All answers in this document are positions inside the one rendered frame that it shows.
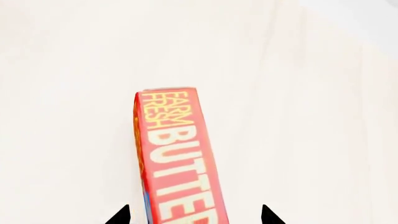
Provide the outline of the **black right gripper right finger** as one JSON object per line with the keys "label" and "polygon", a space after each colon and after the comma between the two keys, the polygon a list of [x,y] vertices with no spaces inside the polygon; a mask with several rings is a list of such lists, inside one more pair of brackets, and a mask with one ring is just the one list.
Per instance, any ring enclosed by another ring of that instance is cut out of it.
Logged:
{"label": "black right gripper right finger", "polygon": [[262,224],[285,224],[267,205],[262,205]]}

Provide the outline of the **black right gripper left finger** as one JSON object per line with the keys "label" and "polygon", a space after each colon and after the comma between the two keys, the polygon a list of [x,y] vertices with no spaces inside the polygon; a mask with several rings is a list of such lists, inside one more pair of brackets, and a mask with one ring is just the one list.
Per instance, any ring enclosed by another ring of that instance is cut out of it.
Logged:
{"label": "black right gripper left finger", "polygon": [[129,205],[123,206],[114,216],[112,216],[105,224],[130,224],[131,213]]}

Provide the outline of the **red butter box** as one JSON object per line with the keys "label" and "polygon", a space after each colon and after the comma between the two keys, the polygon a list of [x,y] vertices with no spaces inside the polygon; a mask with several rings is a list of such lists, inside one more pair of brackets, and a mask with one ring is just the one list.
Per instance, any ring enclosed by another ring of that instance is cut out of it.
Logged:
{"label": "red butter box", "polygon": [[229,224],[197,90],[140,91],[133,117],[148,224]]}

